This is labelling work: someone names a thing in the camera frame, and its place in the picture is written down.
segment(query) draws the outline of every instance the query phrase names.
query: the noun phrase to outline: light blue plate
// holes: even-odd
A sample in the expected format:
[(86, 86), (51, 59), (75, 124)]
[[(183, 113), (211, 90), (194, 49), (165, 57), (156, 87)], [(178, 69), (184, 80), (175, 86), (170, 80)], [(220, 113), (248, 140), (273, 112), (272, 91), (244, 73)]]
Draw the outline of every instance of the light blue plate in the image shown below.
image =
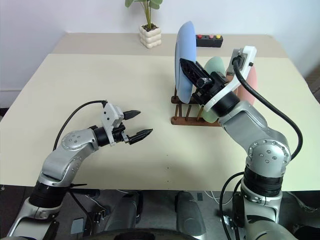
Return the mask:
[(191, 21), (183, 24), (176, 37), (175, 44), (175, 87), (179, 99), (187, 104), (190, 101), (193, 84), (184, 75), (180, 66), (180, 58), (196, 62), (197, 44), (196, 32)]

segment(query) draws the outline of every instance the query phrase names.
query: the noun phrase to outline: tabletop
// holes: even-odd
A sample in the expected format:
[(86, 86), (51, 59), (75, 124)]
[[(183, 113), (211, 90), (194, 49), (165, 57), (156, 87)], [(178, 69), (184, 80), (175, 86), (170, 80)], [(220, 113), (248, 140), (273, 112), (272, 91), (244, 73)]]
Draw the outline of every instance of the tabletop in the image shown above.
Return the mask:
[[(148, 49), (136, 33), (66, 33), (55, 46), (54, 54), (108, 54), (174, 56), (177, 34), (162, 34), (162, 44)], [(255, 46), (257, 57), (287, 58), (281, 44), (269, 35), (223, 35), (222, 47), (197, 47), (198, 57), (230, 57), (233, 49)]]
[[(204, 65), (209, 58), (197, 60)], [(227, 66), (230, 56), (222, 60)], [(254, 64), (258, 91), (295, 121), (304, 136), (300, 154), (287, 167), (282, 190), (320, 190), (318, 102), (284, 55), (258, 56)], [(220, 191), (229, 176), (244, 170), (246, 152), (221, 127), (171, 125), (174, 87), (171, 55), (49, 54), (0, 122), (0, 183), (34, 186), (70, 113), (87, 101), (107, 99), (123, 111), (141, 111), (124, 121), (127, 134), (154, 130), (139, 143), (100, 148), (83, 162), (75, 184), (98, 189)], [(271, 128), (287, 137), (293, 151), (297, 145), (293, 129), (259, 102), (254, 106)], [(85, 107), (63, 133), (101, 126), (101, 112), (100, 104)]]

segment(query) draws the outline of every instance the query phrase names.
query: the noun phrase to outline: table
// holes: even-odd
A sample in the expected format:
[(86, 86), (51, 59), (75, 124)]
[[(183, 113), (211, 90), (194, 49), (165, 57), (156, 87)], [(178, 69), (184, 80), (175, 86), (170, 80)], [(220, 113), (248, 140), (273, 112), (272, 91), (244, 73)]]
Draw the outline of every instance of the table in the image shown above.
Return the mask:
[[(123, 111), (141, 111), (124, 122), (127, 134), (147, 128), (154, 131), (133, 145), (102, 147), (83, 162), (74, 183), (99, 189), (219, 191), (229, 176), (244, 170), (245, 151), (222, 128), (171, 125), (175, 109), (170, 103), (174, 92), (173, 53), (65, 54), (59, 46), (46, 57), (0, 122), (1, 184), (34, 186), (66, 118), (79, 105), (101, 99)], [(291, 117), (304, 136), (300, 154), (287, 167), (282, 189), (320, 190), (316, 151), (320, 146), (320, 128), (316, 127), (320, 106), (292, 62), (276, 54), (256, 58), (258, 90)], [(197, 60), (204, 65), (210, 56)], [(230, 57), (222, 59), (227, 66)], [(293, 151), (297, 137), (291, 127), (259, 102), (254, 106), (271, 128), (287, 137)], [(64, 133), (101, 126), (101, 111), (100, 104), (87, 106), (74, 116)]]

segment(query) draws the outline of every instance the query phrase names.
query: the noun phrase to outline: black control box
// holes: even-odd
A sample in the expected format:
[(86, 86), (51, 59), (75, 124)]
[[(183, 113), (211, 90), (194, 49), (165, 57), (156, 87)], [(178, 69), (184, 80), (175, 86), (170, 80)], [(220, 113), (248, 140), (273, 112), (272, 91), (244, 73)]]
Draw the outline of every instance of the black control box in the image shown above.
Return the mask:
[(197, 47), (221, 48), (224, 38), (221, 35), (201, 35), (195, 36)]

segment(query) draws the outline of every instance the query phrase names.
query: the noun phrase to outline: black wire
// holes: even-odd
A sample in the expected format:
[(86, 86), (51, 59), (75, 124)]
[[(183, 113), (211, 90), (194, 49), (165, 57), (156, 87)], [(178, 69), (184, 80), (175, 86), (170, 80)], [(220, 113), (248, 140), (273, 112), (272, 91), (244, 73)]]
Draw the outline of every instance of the black wire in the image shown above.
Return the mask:
[[(79, 106), (76, 110), (74, 110), (71, 115), (67, 118), (67, 120), (64, 122), (64, 124), (62, 125), (58, 135), (56, 136), (55, 138), (55, 141), (54, 141), (54, 145), (53, 145), (53, 150), (56, 150), (57, 149), (57, 145), (58, 145), (58, 141), (59, 141), (59, 138), (62, 134), (62, 132), (64, 131), (65, 127), (67, 126), (67, 124), (69, 123), (69, 121), (72, 119), (72, 117), (80, 110), (82, 109), (83, 107), (87, 106), (87, 105), (90, 105), (90, 104), (102, 104), (103, 107), (105, 107), (105, 105), (108, 103), (106, 100), (95, 100), (95, 101), (88, 101), (84, 104), (82, 104), (81, 106)], [(78, 204), (78, 206), (81, 208), (81, 210), (85, 213), (85, 215), (87, 216), (88, 220), (89, 220), (89, 223), (90, 223), (90, 235), (93, 235), (94, 234), (94, 222), (92, 220), (92, 218), (90, 217), (89, 213), (87, 212), (87, 210), (84, 208), (84, 206), (82, 206), (82, 204), (78, 201), (78, 199), (76, 198), (76, 196), (73, 194), (73, 192), (69, 191), (71, 197), (73, 198), (73, 200), (76, 202), (76, 204)]]
[[(240, 184), (241, 184), (241, 180), (242, 180), (242, 178), (236, 183), (236, 185), (235, 185), (235, 187), (234, 187), (234, 190), (233, 190), (232, 197), (235, 196), (235, 194), (236, 194), (236, 192), (237, 192), (237, 190), (238, 190), (238, 187), (239, 187)], [(240, 240), (240, 234), (239, 234), (238, 226), (236, 226), (236, 227), (234, 228), (234, 235), (235, 235), (235, 239), (236, 239), (236, 240)]]
[(76, 196), (74, 195), (72, 190), (69, 190), (69, 193), (70, 193), (71, 197), (73, 198), (73, 200), (76, 202), (76, 204), (78, 204), (78, 206), (81, 208), (81, 210), (85, 213), (85, 215), (86, 215), (86, 217), (87, 217), (87, 219), (89, 220), (89, 223), (90, 223), (90, 236), (93, 235), (94, 234), (94, 221), (92, 220), (91, 216), (89, 215), (87, 210), (84, 208), (84, 206), (82, 206), (82, 204), (76, 198)]
[(277, 114), (279, 117), (281, 117), (283, 120), (285, 120), (290, 126), (295, 130), (297, 136), (298, 136), (298, 144), (296, 146), (295, 151), (293, 152), (291, 156), (291, 160), (293, 160), (297, 154), (300, 152), (303, 144), (303, 136), (302, 133), (299, 129), (299, 127), (283, 112), (281, 112), (279, 109), (277, 109), (275, 106), (273, 106), (269, 101), (267, 101), (263, 96), (261, 96), (256, 90), (254, 90), (243, 78), (240, 69), (239, 69), (239, 61), (240, 57), (235, 57), (232, 60), (233, 64), (233, 69), (236, 77), (238, 78), (239, 82), (242, 84), (242, 86), (251, 94), (253, 95), (256, 99), (258, 99), (262, 104), (264, 104), (267, 108), (269, 108), (272, 112)]
[(99, 208), (102, 208), (106, 212), (106, 214), (109, 215), (108, 214), (109, 210), (106, 207), (104, 207), (98, 200), (93, 199), (92, 197), (89, 197), (88, 195), (85, 195), (85, 197), (90, 199), (91, 201), (93, 201), (95, 203), (95, 205), (97, 205)]
[(237, 226), (234, 228), (234, 235), (235, 235), (235, 240), (240, 240), (239, 229)]
[(236, 185), (235, 185), (235, 187), (234, 187), (234, 190), (233, 190), (232, 196), (235, 195), (235, 193), (237, 192), (238, 187), (239, 187), (239, 185), (241, 184), (241, 180), (242, 180), (242, 179), (240, 179), (240, 180), (236, 183)]
[(226, 223), (225, 223), (225, 220), (224, 220), (224, 214), (223, 214), (223, 210), (222, 210), (222, 201), (223, 201), (223, 197), (224, 197), (224, 193), (225, 193), (226, 187), (230, 183), (230, 181), (232, 179), (234, 179), (235, 177), (238, 177), (238, 176), (243, 175), (243, 174), (244, 174), (244, 172), (242, 171), (242, 172), (238, 172), (238, 173), (232, 175), (231, 177), (229, 177), (229, 179), (224, 183), (224, 185), (222, 187), (222, 190), (221, 190), (221, 194), (220, 194), (220, 199), (219, 199), (220, 219), (221, 219), (221, 223), (222, 223), (223, 230), (225, 232), (226, 238), (228, 240), (231, 240), (231, 237), (230, 237), (230, 234), (228, 232), (228, 229), (227, 229), (227, 226), (226, 226)]
[(82, 109), (83, 107), (89, 105), (89, 104), (102, 104), (103, 107), (106, 105), (106, 103), (108, 103), (106, 100), (96, 100), (96, 101), (88, 101), (86, 102), (85, 104), (82, 104), (81, 106), (79, 106), (76, 110), (73, 111), (73, 113), (71, 113), (71, 115), (67, 118), (67, 120), (65, 121), (65, 123), (62, 125), (58, 135), (56, 136), (56, 139), (54, 141), (54, 145), (53, 145), (53, 150), (56, 150), (57, 148), (57, 145), (58, 145), (58, 141), (59, 141), (59, 138), (62, 134), (62, 132), (64, 131), (65, 127), (67, 126), (67, 124), (69, 123), (69, 121), (71, 120), (71, 118), (80, 110)]

